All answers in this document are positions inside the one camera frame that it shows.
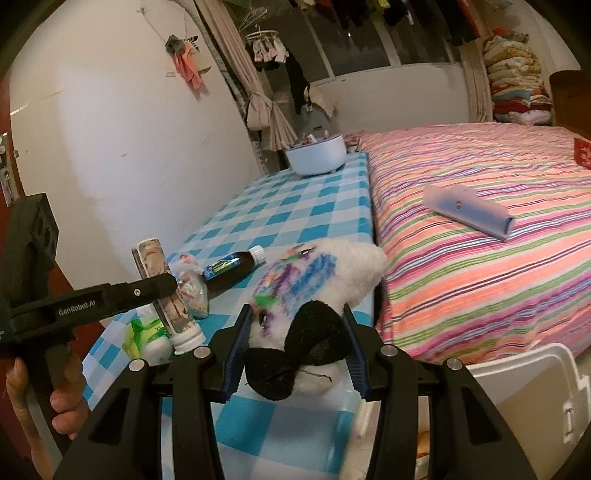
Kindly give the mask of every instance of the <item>brown glass bottle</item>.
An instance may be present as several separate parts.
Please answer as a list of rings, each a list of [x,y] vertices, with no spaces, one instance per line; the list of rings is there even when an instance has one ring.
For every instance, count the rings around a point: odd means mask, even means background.
[[[203,269],[203,279],[210,293],[226,290],[264,262],[265,251],[260,245],[256,245],[248,252],[236,252],[208,265]]]

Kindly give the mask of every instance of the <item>green package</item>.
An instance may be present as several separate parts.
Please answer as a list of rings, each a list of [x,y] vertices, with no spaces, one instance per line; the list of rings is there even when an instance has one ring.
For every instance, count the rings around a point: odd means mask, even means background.
[[[131,360],[143,358],[150,365],[167,361],[172,353],[168,332],[160,319],[151,322],[132,319],[125,328],[121,348]]]

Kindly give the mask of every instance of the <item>table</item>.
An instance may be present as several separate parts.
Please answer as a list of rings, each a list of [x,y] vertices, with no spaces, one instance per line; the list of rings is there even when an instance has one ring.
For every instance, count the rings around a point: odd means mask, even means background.
[[[295,244],[317,238],[371,242],[366,163],[366,154],[350,154],[334,174],[300,177],[284,170],[258,179],[192,234],[168,261],[191,252],[204,266],[228,253],[261,245],[271,262]],[[210,302],[209,317],[199,322],[207,341],[216,330],[234,324],[264,272],[263,265]],[[357,321],[365,325],[372,324],[372,312],[372,295],[354,310]],[[115,318],[83,361],[90,408],[129,362],[121,344],[125,326],[134,316],[133,310]],[[342,384],[320,397],[292,395],[272,402],[250,389],[243,375],[228,403],[212,404],[226,479],[336,479],[360,400],[348,375],[343,377]],[[171,411],[167,398],[163,405],[164,480],[174,478]]]

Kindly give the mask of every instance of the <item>bottle cap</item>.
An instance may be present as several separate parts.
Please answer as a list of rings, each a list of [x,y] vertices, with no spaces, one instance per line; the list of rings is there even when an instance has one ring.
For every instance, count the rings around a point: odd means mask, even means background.
[[[171,335],[170,342],[173,344],[174,354],[182,355],[204,344],[205,335],[201,331],[201,328],[199,328],[199,325],[193,322],[184,332]]]
[[[248,252],[252,255],[255,259],[255,265],[261,265],[267,261],[267,256],[265,255],[265,251],[260,245],[255,245],[252,248],[248,249]]]

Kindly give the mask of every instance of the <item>stack of folded clothes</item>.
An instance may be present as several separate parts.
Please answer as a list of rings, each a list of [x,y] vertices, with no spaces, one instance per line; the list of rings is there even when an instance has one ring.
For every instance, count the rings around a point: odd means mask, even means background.
[[[550,125],[552,101],[541,79],[538,57],[527,35],[500,28],[485,42],[484,63],[491,83],[495,119],[522,125]]]

